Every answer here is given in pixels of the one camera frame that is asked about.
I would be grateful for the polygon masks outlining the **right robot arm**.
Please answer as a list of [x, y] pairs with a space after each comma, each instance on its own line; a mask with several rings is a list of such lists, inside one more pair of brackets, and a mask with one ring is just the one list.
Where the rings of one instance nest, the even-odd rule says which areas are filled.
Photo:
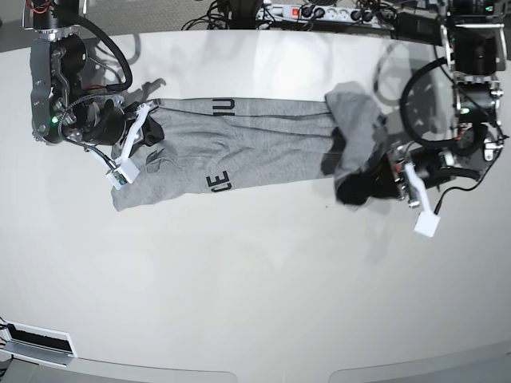
[[[22, 26], [37, 34], [30, 48], [33, 135], [47, 144], [74, 142], [84, 148], [121, 147], [134, 124], [136, 104], [121, 106], [133, 83], [129, 62], [99, 26], [81, 14], [78, 1], [26, 1]], [[90, 60], [80, 30], [89, 31], [111, 52], [122, 75], [113, 84], [86, 85]]]

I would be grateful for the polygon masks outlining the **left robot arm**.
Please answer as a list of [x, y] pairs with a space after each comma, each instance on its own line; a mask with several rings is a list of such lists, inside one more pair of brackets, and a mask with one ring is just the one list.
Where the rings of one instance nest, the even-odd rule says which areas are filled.
[[[402, 127], [415, 150], [393, 144], [376, 164], [348, 175], [336, 188], [339, 202], [361, 206], [368, 199], [407, 199], [419, 205], [418, 190], [405, 167], [410, 165], [427, 189], [456, 178], [480, 183], [500, 155], [506, 135], [498, 119], [502, 90], [497, 73], [506, 68], [506, 1], [436, 1], [435, 18], [388, 9], [363, 8], [397, 36], [444, 49], [417, 70], [398, 100]], [[454, 135], [428, 140], [411, 122], [411, 93], [418, 82], [440, 69], [452, 85]]]

